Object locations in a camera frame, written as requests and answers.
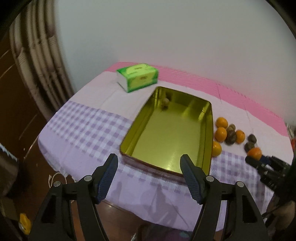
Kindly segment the orange beside tray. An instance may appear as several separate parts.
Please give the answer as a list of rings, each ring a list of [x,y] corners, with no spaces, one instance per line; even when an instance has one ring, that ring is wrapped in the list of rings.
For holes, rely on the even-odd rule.
[[[222,147],[219,142],[213,141],[212,157],[218,157],[222,153]]]

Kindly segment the small brown fruit upper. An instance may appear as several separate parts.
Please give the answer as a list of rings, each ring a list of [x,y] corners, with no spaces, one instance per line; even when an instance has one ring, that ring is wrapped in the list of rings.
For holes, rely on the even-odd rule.
[[[233,130],[236,130],[236,126],[234,124],[229,125]]]

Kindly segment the beige curtain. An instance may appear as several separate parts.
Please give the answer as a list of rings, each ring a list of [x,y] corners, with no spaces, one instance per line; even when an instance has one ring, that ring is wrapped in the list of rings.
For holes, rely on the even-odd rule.
[[[11,24],[9,36],[22,81],[50,120],[74,94],[58,43],[55,1],[31,1]]]

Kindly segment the small brown round fruit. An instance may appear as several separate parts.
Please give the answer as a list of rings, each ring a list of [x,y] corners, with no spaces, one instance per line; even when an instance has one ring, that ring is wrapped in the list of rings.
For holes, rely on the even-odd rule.
[[[170,100],[168,98],[162,98],[161,99],[161,105],[163,108],[167,108],[170,104]]]

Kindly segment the pink and purple tablecloth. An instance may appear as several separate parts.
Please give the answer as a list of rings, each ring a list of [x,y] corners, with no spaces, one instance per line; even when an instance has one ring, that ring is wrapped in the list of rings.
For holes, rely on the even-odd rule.
[[[255,101],[163,67],[157,84],[127,93],[116,80],[125,66],[116,63],[86,84],[41,131],[39,148],[55,171],[79,180],[114,153],[119,165],[107,200],[143,220],[191,231],[201,206],[183,182],[180,157],[210,157],[205,130],[217,118],[255,135],[264,155],[292,162],[283,119]]]

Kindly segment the orange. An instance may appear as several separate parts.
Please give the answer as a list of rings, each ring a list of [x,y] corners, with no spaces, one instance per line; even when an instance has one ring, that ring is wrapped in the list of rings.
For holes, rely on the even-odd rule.
[[[224,142],[227,138],[227,130],[224,127],[218,127],[214,137],[217,142]]]
[[[242,130],[237,130],[236,132],[236,143],[241,144],[245,141],[245,133]]]
[[[247,156],[259,161],[262,157],[262,151],[258,147],[254,147],[247,152]]]
[[[212,157],[218,157],[222,153],[222,147],[219,142],[213,141]]]
[[[228,121],[223,117],[218,117],[216,122],[215,122],[215,125],[216,125],[217,128],[227,128],[228,127]]]

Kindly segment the yellow object on floor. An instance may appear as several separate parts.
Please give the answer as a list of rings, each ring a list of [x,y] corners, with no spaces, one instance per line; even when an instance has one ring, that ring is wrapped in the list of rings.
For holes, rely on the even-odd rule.
[[[32,223],[28,219],[27,215],[25,213],[20,213],[20,219],[18,222],[19,228],[25,235],[29,235],[30,231],[32,229]]]

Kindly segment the green tissue pack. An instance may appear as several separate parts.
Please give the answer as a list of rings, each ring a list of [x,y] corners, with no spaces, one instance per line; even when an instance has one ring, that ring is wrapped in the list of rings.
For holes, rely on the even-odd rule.
[[[117,83],[130,93],[158,83],[158,69],[145,64],[136,64],[116,70]]]

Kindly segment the small brown fruit lower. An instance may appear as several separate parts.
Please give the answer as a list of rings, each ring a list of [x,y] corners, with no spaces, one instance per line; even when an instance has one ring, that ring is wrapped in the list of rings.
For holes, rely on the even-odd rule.
[[[229,131],[233,131],[234,129],[232,128],[232,126],[229,126],[227,127],[226,131],[229,132]]]

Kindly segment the dark passion fruit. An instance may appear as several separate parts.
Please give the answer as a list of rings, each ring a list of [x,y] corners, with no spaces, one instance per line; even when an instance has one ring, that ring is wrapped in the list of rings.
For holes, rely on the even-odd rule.
[[[248,141],[251,142],[251,143],[254,143],[254,144],[257,143],[257,138],[255,137],[254,134],[250,134],[250,135],[248,136],[247,139],[248,139]]]
[[[253,149],[255,147],[255,143],[253,142],[247,142],[245,145],[244,145],[244,150],[246,153],[248,153],[251,149]]]

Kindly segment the dark passion fruit among oranges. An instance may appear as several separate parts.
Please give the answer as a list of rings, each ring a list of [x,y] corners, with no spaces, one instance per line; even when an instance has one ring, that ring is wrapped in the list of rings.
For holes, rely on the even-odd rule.
[[[236,131],[234,130],[229,130],[227,132],[227,137],[225,139],[225,143],[227,145],[233,145],[236,142],[237,136],[236,136]]]

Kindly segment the gold metal tin tray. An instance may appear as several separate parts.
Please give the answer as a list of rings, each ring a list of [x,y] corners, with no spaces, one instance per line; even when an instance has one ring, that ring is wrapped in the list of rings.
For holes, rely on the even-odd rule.
[[[161,99],[168,98],[167,108]],[[132,166],[149,173],[181,177],[180,158],[209,174],[213,145],[213,114],[209,101],[158,86],[143,105],[120,145]]]

